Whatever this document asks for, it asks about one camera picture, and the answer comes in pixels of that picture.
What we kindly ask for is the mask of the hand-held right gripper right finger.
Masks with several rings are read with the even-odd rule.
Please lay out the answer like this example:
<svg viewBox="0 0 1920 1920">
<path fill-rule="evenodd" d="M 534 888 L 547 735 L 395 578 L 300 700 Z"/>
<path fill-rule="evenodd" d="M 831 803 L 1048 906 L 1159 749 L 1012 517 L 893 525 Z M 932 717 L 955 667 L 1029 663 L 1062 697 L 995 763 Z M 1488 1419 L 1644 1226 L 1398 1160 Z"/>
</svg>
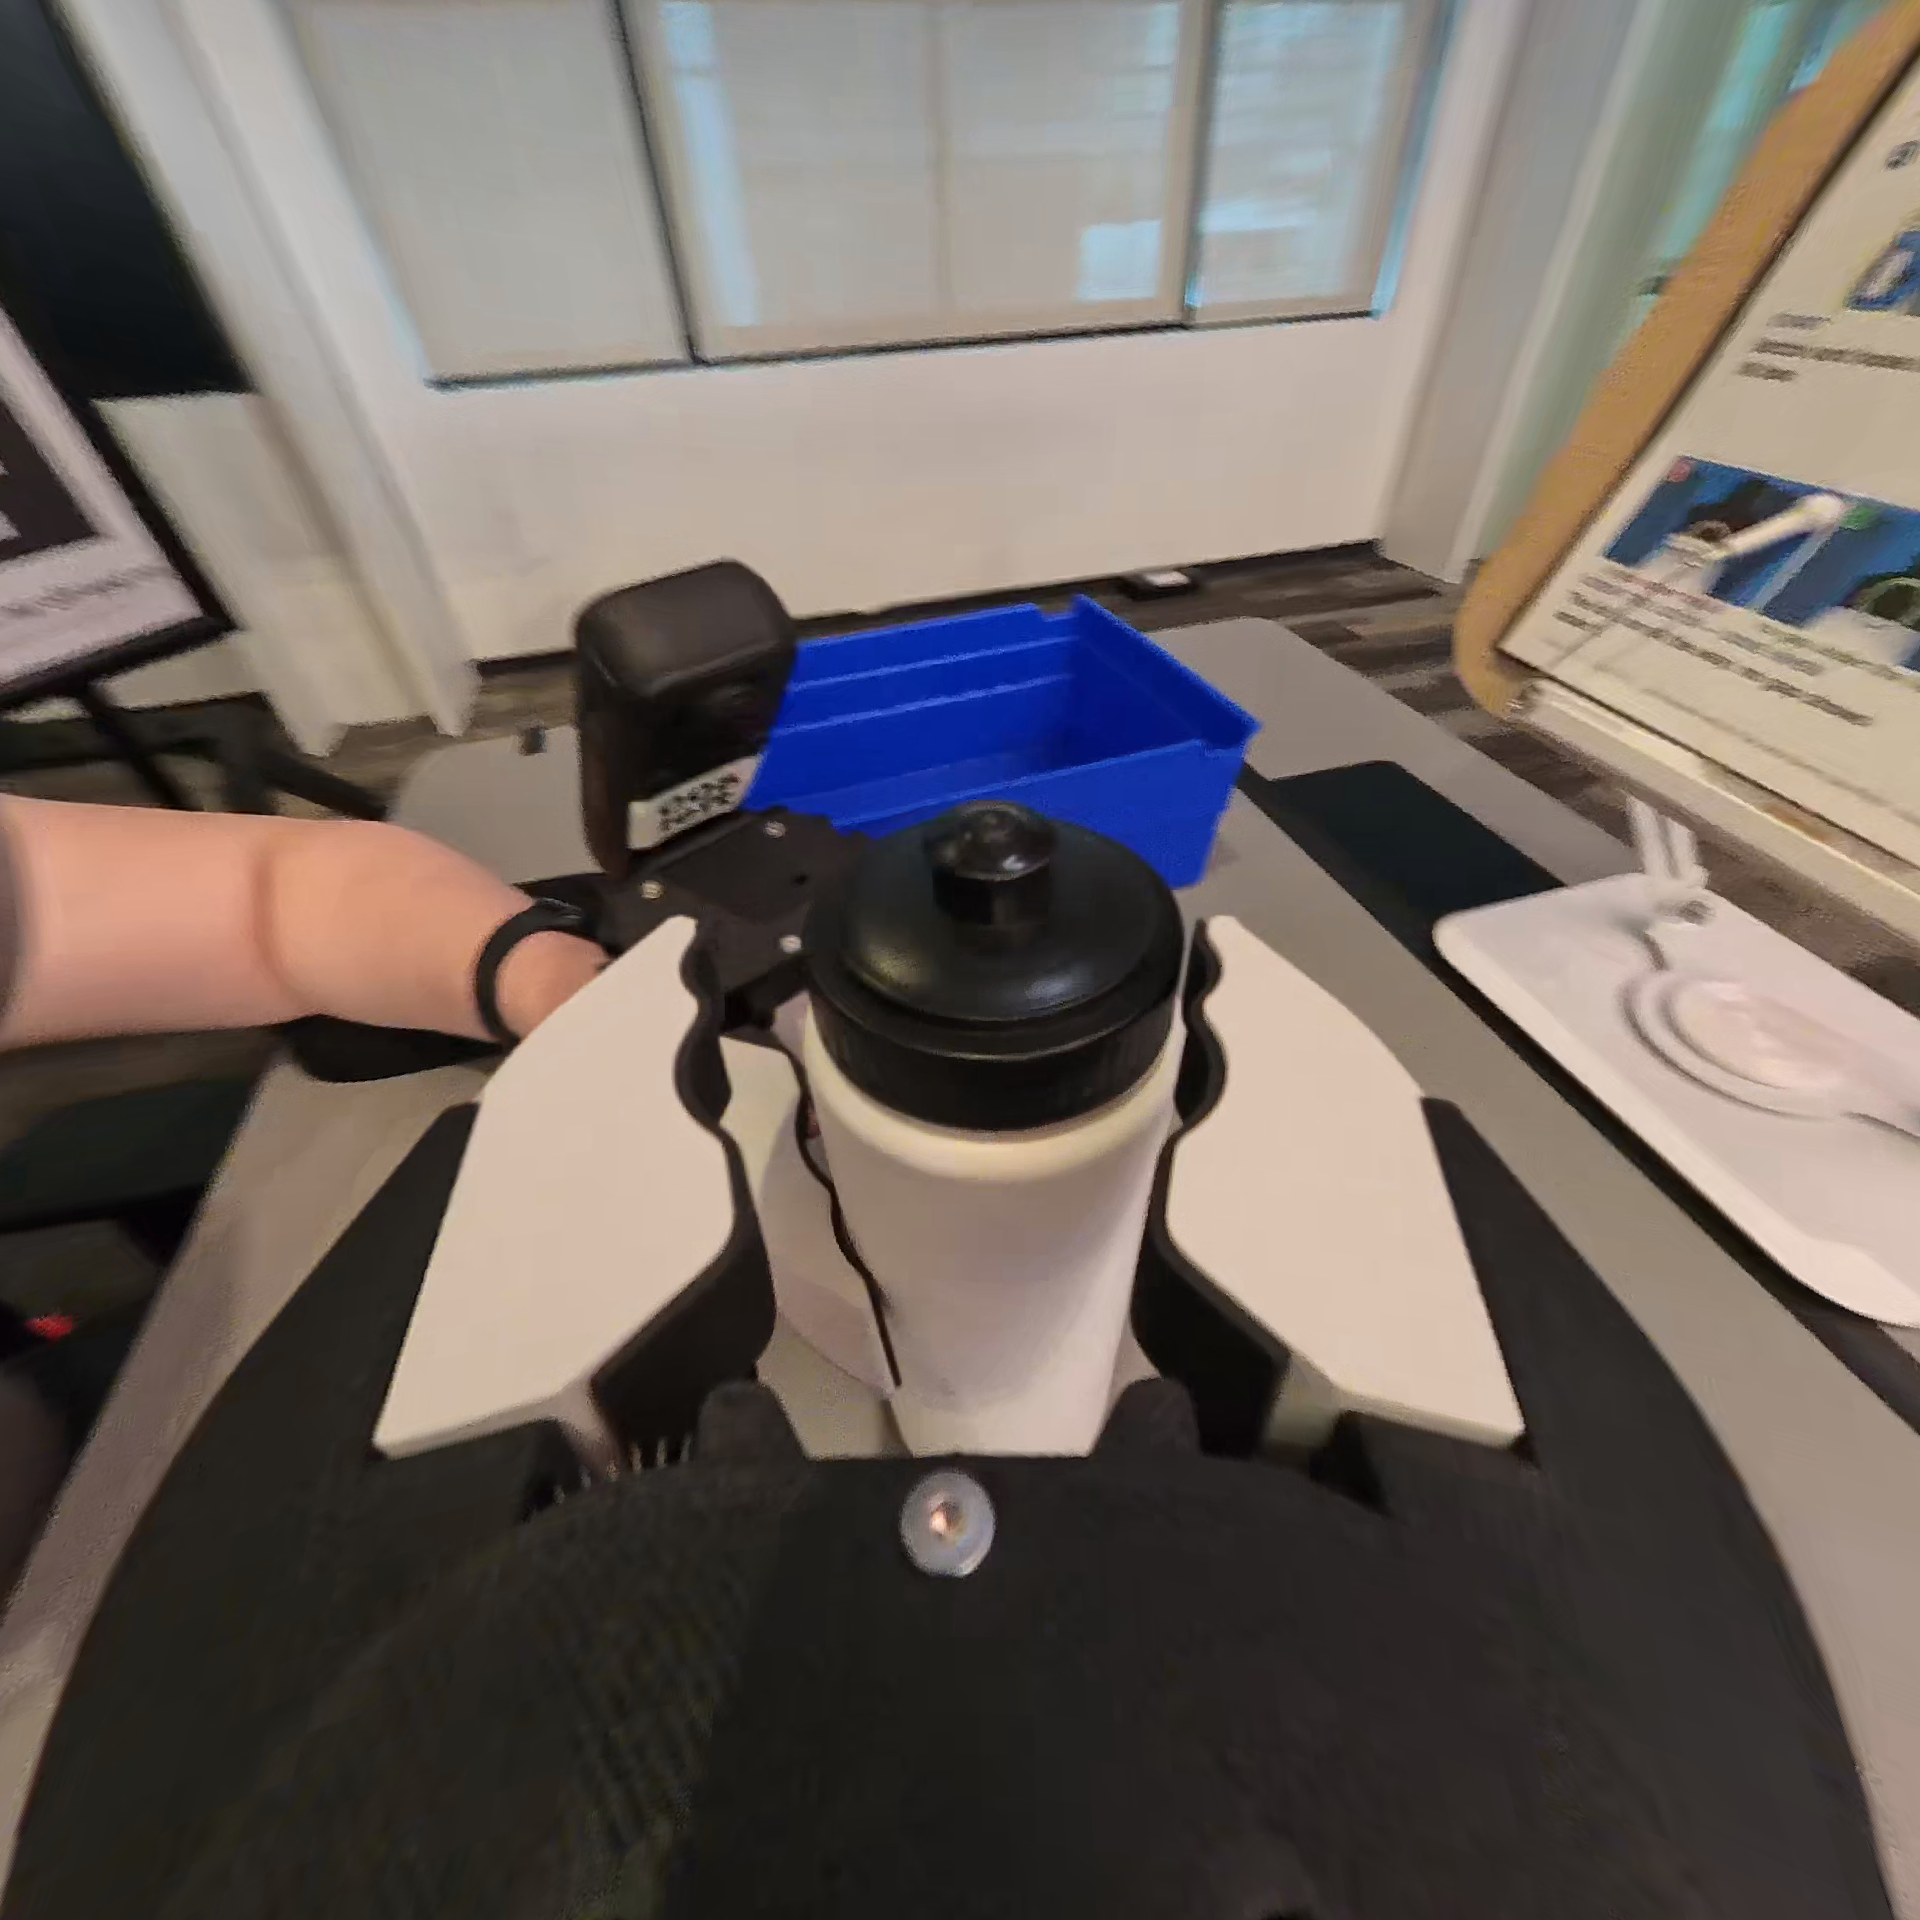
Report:
<svg viewBox="0 0 1920 1920">
<path fill-rule="evenodd" d="M 1306 1455 L 1346 1417 L 1517 1442 L 1416 1079 L 1230 917 L 1193 929 L 1181 1021 L 1131 1339 L 1186 1394 L 1202 1450 Z"/>
</svg>

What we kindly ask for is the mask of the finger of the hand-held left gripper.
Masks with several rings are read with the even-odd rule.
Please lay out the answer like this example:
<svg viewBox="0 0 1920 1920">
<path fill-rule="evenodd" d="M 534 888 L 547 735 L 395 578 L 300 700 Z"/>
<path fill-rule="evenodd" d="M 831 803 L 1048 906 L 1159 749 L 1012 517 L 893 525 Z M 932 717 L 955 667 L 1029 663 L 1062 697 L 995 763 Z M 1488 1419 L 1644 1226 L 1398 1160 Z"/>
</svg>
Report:
<svg viewBox="0 0 1920 1920">
<path fill-rule="evenodd" d="M 800 1069 L 781 1049 L 724 1037 L 722 1129 L 745 1171 L 775 1305 L 790 1329 L 854 1380 L 893 1388 L 890 1337 L 846 1233 Z"/>
</svg>

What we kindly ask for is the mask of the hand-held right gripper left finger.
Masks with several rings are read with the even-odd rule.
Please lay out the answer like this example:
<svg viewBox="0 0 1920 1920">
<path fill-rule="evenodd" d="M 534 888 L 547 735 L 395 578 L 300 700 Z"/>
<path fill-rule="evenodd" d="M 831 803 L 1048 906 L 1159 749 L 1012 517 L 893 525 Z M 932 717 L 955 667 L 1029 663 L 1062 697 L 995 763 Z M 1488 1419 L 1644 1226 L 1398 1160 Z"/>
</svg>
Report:
<svg viewBox="0 0 1920 1920">
<path fill-rule="evenodd" d="M 384 1459 L 552 1425 L 614 1475 L 755 1377 L 775 1301 L 720 1032 L 696 924 L 670 919 L 492 1075 L 371 1430 Z"/>
</svg>

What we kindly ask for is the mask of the white plastic bottle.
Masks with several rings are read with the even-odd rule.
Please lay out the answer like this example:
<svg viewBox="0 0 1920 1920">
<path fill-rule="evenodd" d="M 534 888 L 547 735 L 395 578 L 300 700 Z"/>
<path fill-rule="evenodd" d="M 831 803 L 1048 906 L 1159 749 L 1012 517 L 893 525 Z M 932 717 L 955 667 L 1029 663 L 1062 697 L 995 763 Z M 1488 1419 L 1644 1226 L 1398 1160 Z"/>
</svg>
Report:
<svg viewBox="0 0 1920 1920">
<path fill-rule="evenodd" d="M 978 1132 L 899 1117 L 801 1028 L 806 1091 L 879 1297 L 914 1456 L 1084 1456 L 1113 1399 L 1140 1243 L 1173 1122 L 1181 1017 L 1094 1112 Z"/>
</svg>

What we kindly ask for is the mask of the black bottle lid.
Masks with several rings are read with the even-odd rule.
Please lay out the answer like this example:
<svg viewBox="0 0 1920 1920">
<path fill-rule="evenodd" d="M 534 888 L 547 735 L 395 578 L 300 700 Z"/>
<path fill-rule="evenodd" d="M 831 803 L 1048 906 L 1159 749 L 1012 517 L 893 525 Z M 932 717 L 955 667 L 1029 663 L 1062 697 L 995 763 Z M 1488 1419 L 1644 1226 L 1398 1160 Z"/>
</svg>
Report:
<svg viewBox="0 0 1920 1920">
<path fill-rule="evenodd" d="M 1012 801 L 865 845 L 812 901 L 820 1044 L 929 1126 L 1019 1134 L 1127 1097 L 1162 1057 L 1186 923 L 1138 852 Z"/>
</svg>

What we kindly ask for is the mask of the blue plastic bin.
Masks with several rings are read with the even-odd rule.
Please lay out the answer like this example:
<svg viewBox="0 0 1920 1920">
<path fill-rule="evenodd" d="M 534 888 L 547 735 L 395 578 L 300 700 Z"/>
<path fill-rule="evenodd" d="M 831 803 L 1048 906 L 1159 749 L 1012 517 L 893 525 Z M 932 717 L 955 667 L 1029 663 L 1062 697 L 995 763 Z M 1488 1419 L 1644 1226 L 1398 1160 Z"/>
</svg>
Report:
<svg viewBox="0 0 1920 1920">
<path fill-rule="evenodd" d="M 806 639 L 743 805 L 881 839 L 959 805 L 1088 829 L 1202 883 L 1260 722 L 1088 596 Z"/>
</svg>

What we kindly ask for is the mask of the person's left forearm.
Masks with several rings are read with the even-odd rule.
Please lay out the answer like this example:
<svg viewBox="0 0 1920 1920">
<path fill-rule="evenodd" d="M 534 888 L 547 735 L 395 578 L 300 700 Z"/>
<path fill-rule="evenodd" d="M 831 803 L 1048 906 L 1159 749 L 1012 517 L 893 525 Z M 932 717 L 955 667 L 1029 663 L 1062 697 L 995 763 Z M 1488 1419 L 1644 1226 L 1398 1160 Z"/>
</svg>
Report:
<svg viewBox="0 0 1920 1920">
<path fill-rule="evenodd" d="M 528 896 L 403 829 L 4 798 L 4 1046 L 335 1019 L 476 1039 Z"/>
</svg>

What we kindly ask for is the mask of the person's left hand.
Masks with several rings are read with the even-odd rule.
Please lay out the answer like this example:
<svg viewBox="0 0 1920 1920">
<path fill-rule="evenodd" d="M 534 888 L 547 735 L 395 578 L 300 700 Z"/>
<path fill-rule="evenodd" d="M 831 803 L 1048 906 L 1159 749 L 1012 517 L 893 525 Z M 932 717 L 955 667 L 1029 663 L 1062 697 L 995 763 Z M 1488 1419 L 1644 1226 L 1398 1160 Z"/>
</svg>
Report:
<svg viewBox="0 0 1920 1920">
<path fill-rule="evenodd" d="M 515 1043 L 525 1040 L 606 967 L 606 951 L 581 934 L 555 929 L 528 933 L 503 953 L 492 975 L 500 1028 Z"/>
</svg>

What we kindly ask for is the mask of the black wristband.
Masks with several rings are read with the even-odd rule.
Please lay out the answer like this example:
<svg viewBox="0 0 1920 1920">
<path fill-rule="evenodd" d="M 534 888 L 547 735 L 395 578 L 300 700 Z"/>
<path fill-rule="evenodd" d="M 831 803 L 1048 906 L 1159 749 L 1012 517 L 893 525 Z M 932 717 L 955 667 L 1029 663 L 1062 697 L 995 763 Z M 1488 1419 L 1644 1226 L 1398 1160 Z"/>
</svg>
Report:
<svg viewBox="0 0 1920 1920">
<path fill-rule="evenodd" d="M 481 942 L 478 956 L 469 973 L 469 992 L 473 1005 L 473 1017 L 480 1030 L 492 1044 L 500 1049 L 513 1049 L 520 1040 L 513 1040 L 500 1027 L 500 1017 L 493 1005 L 493 973 L 502 963 L 503 955 L 512 947 L 535 933 L 557 930 L 563 934 L 576 934 L 586 939 L 592 930 L 589 919 L 581 906 L 566 899 L 546 899 L 534 896 L 518 912 L 503 919 Z"/>
</svg>

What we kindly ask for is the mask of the large window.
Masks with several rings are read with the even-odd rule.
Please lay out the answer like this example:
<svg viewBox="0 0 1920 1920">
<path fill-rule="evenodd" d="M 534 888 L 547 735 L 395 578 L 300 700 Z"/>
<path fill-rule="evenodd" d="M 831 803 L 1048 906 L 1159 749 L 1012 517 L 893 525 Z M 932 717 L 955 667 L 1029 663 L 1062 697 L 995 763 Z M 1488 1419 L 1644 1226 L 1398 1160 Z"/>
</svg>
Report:
<svg viewBox="0 0 1920 1920">
<path fill-rule="evenodd" d="M 1453 11 L 280 9 L 444 386 L 1373 315 Z"/>
</svg>

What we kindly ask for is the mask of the framed marker poster easel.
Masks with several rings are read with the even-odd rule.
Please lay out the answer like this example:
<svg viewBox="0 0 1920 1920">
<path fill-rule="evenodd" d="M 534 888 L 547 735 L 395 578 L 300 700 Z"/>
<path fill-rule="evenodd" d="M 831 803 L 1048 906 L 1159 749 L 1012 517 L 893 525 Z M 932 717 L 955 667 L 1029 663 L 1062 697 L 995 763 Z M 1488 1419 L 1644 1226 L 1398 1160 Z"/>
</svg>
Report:
<svg viewBox="0 0 1920 1920">
<path fill-rule="evenodd" d="M 194 759 L 218 775 L 231 813 L 274 815 L 284 796 L 382 820 L 382 798 L 302 759 L 257 708 L 222 703 L 203 722 L 156 722 L 113 699 L 113 681 L 242 626 L 97 409 L 11 315 L 2 417 L 4 775 L 116 760 L 147 801 L 197 810 L 168 764 Z"/>
</svg>

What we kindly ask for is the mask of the instruction board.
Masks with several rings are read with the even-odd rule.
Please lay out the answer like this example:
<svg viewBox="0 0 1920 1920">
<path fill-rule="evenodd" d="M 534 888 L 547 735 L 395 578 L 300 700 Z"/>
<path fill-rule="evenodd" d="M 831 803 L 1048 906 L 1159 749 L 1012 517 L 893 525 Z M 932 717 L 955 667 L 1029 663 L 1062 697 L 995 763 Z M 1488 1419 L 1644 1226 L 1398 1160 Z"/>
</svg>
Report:
<svg viewBox="0 0 1920 1920">
<path fill-rule="evenodd" d="M 1453 626 L 1627 788 L 1915 894 L 1915 5 L 1780 113 Z"/>
</svg>

